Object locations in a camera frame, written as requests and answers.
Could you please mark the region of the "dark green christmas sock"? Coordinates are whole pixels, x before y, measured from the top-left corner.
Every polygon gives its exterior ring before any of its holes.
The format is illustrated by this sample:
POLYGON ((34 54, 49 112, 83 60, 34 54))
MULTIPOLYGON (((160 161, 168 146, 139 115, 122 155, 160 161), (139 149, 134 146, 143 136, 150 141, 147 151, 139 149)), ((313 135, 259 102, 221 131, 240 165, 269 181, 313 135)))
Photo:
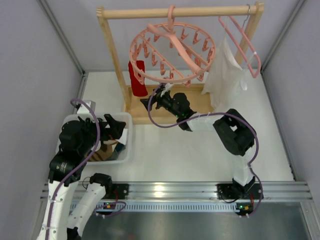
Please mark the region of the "dark green christmas sock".
POLYGON ((120 142, 118 142, 115 145, 112 145, 113 148, 113 152, 110 155, 110 157, 108 158, 110 161, 116 161, 120 155, 120 153, 126 149, 126 146, 120 142))

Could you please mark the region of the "pink round clip hanger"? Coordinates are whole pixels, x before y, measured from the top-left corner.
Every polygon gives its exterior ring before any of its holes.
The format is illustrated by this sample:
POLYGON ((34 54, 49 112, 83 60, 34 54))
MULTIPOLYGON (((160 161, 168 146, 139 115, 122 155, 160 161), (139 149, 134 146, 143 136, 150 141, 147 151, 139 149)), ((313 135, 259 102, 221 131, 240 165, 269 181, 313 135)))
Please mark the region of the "pink round clip hanger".
POLYGON ((170 84, 200 82, 210 70, 216 53, 213 38, 198 26, 177 22, 174 5, 163 23, 151 24, 139 32, 129 48, 129 62, 141 84, 146 79, 170 84))

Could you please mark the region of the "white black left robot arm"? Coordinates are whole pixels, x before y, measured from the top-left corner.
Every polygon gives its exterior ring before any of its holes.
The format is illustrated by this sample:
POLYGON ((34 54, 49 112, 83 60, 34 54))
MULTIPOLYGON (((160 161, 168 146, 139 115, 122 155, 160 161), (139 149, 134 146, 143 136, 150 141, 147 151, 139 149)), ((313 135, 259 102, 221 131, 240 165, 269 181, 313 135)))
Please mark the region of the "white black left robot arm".
POLYGON ((117 193, 111 176, 95 173, 89 178, 81 200, 70 211, 82 171, 94 153, 113 140, 126 146, 117 162, 128 160, 132 150, 132 127, 132 117, 126 112, 98 116, 72 114, 65 118, 57 152, 49 164, 47 204, 37 239, 81 239, 98 202, 117 193))

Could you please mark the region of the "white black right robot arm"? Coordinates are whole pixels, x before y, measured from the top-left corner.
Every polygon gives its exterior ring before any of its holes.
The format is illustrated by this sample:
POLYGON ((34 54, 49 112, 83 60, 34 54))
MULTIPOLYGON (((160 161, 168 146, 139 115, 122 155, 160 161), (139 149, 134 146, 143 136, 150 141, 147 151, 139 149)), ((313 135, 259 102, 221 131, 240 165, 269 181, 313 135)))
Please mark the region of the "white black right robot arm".
POLYGON ((234 160, 232 184, 219 188, 219 199, 227 203, 235 202, 252 196, 250 192, 257 175, 253 172, 252 162, 259 152, 259 141, 254 128, 231 108, 227 112, 197 113, 190 107, 187 96, 178 92, 174 96, 163 86, 154 90, 149 98, 142 98, 140 102, 150 112, 152 106, 156 109, 164 108, 173 114, 176 125, 183 131, 214 132, 221 140, 225 149, 238 158, 234 160))

